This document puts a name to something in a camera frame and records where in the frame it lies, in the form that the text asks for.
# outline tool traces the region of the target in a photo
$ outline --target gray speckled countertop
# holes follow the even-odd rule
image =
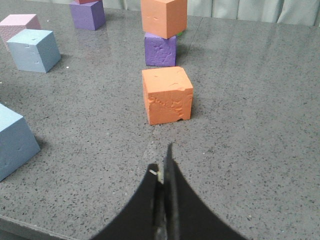
[[[87,240],[172,141],[193,189],[244,236],[319,239],[320,28],[189,17],[177,65],[194,86],[191,120],[150,126],[139,12],[105,9],[89,31],[65,4],[0,6],[0,19],[36,13],[62,54],[47,74],[19,71],[0,45],[0,102],[41,146],[0,182],[0,217]]]

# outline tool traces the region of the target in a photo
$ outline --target orange cube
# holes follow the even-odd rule
[[[142,28],[164,39],[187,28],[187,0],[141,0]]]
[[[142,80],[150,125],[190,119],[194,87],[182,67],[142,70]]]

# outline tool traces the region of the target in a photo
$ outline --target foam block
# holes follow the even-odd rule
[[[176,65],[176,36],[165,39],[147,32],[144,35],[144,49],[147,66],[173,67]]]
[[[96,2],[97,0],[74,0],[74,1],[77,2],[78,4],[87,4],[87,3]]]
[[[25,118],[0,104],[0,181],[39,151]]]
[[[11,14],[0,22],[0,36],[7,50],[7,41],[24,29],[41,29],[36,14]]]
[[[69,6],[74,27],[77,29],[97,30],[106,23],[102,1],[84,4],[73,1]]]
[[[164,39],[187,28],[187,0],[141,0],[142,27]]]
[[[142,70],[142,80],[150,125],[190,119],[194,88],[182,67]]]
[[[25,29],[7,43],[19,70],[47,73],[61,59],[52,31]]]

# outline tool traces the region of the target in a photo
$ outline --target white speck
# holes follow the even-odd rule
[[[149,172],[152,173],[153,175],[157,175],[157,173],[155,171],[153,171],[152,169],[150,169]]]

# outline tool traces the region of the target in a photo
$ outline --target purple foam cube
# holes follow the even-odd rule
[[[74,27],[77,29],[97,30],[106,22],[102,1],[85,4],[73,1],[69,6]]]
[[[156,67],[176,65],[177,38],[168,39],[147,32],[144,35],[145,64]]]

